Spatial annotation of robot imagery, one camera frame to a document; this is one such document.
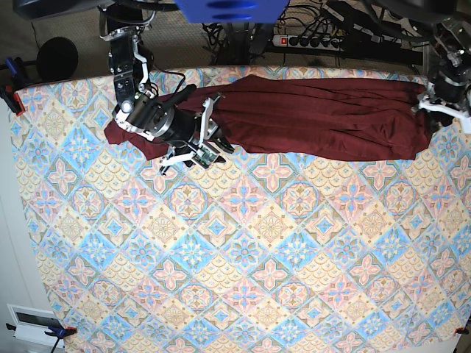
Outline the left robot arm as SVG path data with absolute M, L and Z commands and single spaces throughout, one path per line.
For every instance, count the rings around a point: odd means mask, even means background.
M 433 50 L 440 64 L 430 68 L 419 110 L 455 118 L 470 133 L 470 15 L 455 12 L 433 28 Z

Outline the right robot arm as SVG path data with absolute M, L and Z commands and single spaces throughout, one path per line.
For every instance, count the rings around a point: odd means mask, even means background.
M 110 44 L 108 65 L 117 100 L 107 139 L 115 143 L 123 133 L 147 159 L 159 159 L 161 174 L 178 163 L 208 169 L 225 163 L 224 153 L 234 152 L 212 117 L 220 93 L 206 97 L 197 111 L 186 110 L 180 105 L 196 93 L 196 85 L 180 81 L 163 98 L 150 78 L 154 56 L 142 34 L 158 12 L 175 9 L 173 4 L 143 1 L 114 1 L 98 7 L 100 37 Z

